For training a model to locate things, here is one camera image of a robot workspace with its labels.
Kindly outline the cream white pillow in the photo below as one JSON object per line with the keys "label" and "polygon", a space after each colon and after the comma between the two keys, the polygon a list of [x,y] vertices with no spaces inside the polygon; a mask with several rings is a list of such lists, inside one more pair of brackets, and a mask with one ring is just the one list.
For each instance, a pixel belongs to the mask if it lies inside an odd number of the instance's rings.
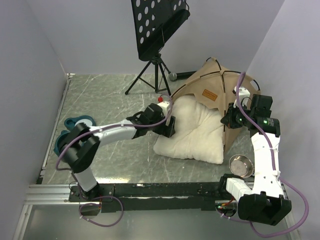
{"label": "cream white pillow", "polygon": [[224,159],[223,124],[218,109],[209,109],[193,95],[184,95],[173,104],[175,134],[159,136],[156,154],[174,159],[194,159],[221,165]]}

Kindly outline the tan pet tent fabric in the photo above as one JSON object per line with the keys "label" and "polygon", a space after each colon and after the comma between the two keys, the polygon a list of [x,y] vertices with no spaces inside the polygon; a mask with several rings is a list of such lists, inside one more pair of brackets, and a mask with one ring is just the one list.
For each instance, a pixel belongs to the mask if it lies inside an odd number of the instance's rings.
{"label": "tan pet tent fabric", "polygon": [[221,123],[228,105],[236,100],[234,90],[239,75],[213,58],[173,93],[176,142],[191,152],[180,155],[181,159],[223,159],[240,133]]}

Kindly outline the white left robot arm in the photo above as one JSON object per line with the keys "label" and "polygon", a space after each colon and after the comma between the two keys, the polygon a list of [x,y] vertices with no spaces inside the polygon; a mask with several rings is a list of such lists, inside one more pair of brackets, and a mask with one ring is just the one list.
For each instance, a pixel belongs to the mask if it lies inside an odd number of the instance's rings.
{"label": "white left robot arm", "polygon": [[54,153],[66,163],[73,174],[80,194],[87,201],[99,196],[100,186],[93,175],[91,164],[99,147],[145,136],[152,131],[170,138],[175,134],[176,118],[171,115],[173,105],[168,101],[151,103],[145,110],[126,119],[103,126],[77,123],[62,131],[55,142]]}

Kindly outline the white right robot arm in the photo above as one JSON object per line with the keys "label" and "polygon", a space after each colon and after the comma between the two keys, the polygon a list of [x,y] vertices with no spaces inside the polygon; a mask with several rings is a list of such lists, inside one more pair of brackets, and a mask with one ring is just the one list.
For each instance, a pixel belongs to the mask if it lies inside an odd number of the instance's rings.
{"label": "white right robot arm", "polygon": [[243,177],[229,177],[219,185],[223,199],[232,196],[237,201],[241,220],[277,225],[291,210],[292,203],[284,197],[279,180],[278,150],[280,122],[271,117],[271,96],[254,94],[250,108],[240,110],[233,103],[228,105],[221,123],[229,129],[247,127],[254,150],[254,183],[249,188]]}

